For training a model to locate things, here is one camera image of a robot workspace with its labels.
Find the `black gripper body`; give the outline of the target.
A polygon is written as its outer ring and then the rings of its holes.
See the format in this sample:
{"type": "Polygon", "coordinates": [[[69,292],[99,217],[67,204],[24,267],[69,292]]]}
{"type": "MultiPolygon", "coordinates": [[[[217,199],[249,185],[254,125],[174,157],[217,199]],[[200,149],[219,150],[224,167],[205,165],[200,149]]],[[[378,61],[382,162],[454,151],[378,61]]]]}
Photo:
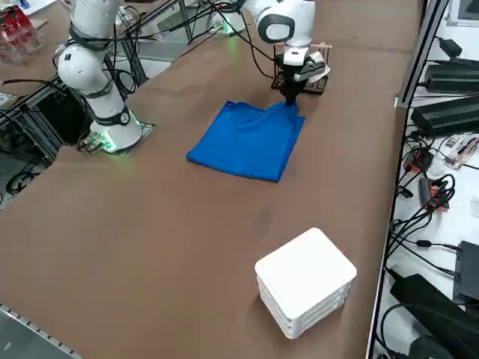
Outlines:
{"type": "Polygon", "coordinates": [[[284,65],[278,68],[277,86],[279,90],[303,89],[304,82],[295,80],[294,76],[301,73],[302,67],[284,65]]]}

